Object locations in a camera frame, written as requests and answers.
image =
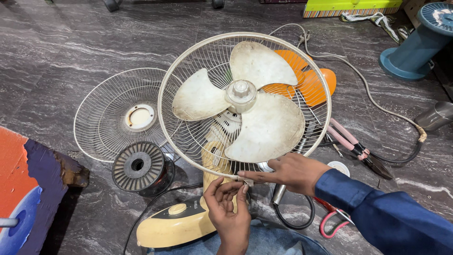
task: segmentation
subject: white wire fan guard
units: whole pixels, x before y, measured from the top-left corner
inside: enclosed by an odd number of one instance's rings
[[[241,41],[262,43],[272,50],[290,50],[295,53],[294,58],[298,56],[308,64],[301,72],[305,73],[311,70],[311,73],[314,72],[315,75],[310,77],[319,79],[317,89],[303,87],[294,90],[285,85],[271,88],[264,86],[258,91],[259,93],[282,94],[290,98],[302,110],[306,122],[305,132],[292,152],[302,153],[304,156],[310,155],[326,133],[331,115],[330,93],[321,71],[304,52],[288,42],[265,34],[236,32],[217,35],[195,44],[173,62],[164,76],[159,90],[159,122],[169,144],[184,160],[203,171],[231,179],[238,179],[237,171],[261,171],[260,167],[254,163],[231,161],[223,153],[213,153],[212,150],[208,151],[203,146],[208,143],[205,137],[212,130],[213,125],[222,126],[221,130],[226,137],[222,138],[223,141],[220,141],[223,145],[228,143],[226,140],[233,142],[241,128],[241,122],[232,118],[232,113],[228,111],[199,121],[183,121],[173,114],[172,102],[182,83],[202,68],[208,70],[209,79],[214,86],[226,89],[232,81],[229,70],[231,51]],[[311,100],[321,98],[324,102],[309,106],[305,102],[307,95],[311,95]],[[202,160],[202,157],[206,158],[206,155],[210,160]]]
[[[158,121],[158,93],[165,70],[138,68],[97,85],[80,104],[74,119],[79,148],[96,160],[113,162],[135,142],[167,144]]]

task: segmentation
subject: jeans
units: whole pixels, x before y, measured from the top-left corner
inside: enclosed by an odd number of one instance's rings
[[[220,237],[213,232],[202,238],[172,248],[155,249],[156,255],[215,255]],[[317,241],[298,232],[261,219],[250,226],[247,255],[332,255]]]

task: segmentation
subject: blue sleeve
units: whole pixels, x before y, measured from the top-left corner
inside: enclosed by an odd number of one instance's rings
[[[453,224],[405,192],[384,193],[330,169],[316,183],[315,194],[346,211],[385,255],[453,255]]]

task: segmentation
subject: gray marble floor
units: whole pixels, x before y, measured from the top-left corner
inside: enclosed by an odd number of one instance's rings
[[[410,118],[436,101],[448,101],[433,74],[419,82],[386,75],[379,54],[396,43],[372,23],[345,24],[337,18],[302,19],[303,4],[260,5],[258,0],[226,1],[214,10],[209,1],[124,1],[109,13],[101,0],[5,0],[0,4],[0,124],[49,147],[73,155],[91,170],[91,183],[71,189],[63,200],[43,255],[119,254],[130,225],[149,199],[119,190],[110,164],[78,153],[73,118],[86,94],[104,79],[132,68],[166,69],[195,42],[213,35],[255,31],[269,33],[286,23],[311,31],[312,53],[346,56],[368,80],[383,107]],[[398,22],[408,22],[403,13]],[[297,43],[300,32],[285,28],[275,36]],[[417,131],[405,121],[376,109],[360,78],[334,59],[315,59],[337,75],[332,115],[363,144],[389,158],[405,158]],[[395,180],[383,181],[386,192],[405,191],[416,201],[453,222],[453,127],[428,134],[422,152],[405,165],[387,165]],[[376,186],[379,178],[343,150],[318,148],[312,158],[345,163],[351,177]],[[175,186],[201,181],[201,171],[177,161]],[[175,191],[159,199],[147,216],[166,206],[200,195],[201,189]],[[278,222],[270,206],[272,186],[251,189],[251,213]],[[308,219],[305,199],[287,192],[281,211],[295,224]],[[356,228],[346,226],[326,240],[318,231],[326,210],[316,205],[313,224],[301,233],[317,239],[333,254],[380,254]],[[140,254],[132,235],[127,254]]]

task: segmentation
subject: caster wheel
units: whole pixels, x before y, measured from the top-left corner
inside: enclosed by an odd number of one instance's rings
[[[104,4],[109,12],[114,12],[120,8],[115,0],[104,0]]]
[[[220,9],[225,4],[224,0],[212,0],[212,7],[214,9]]]

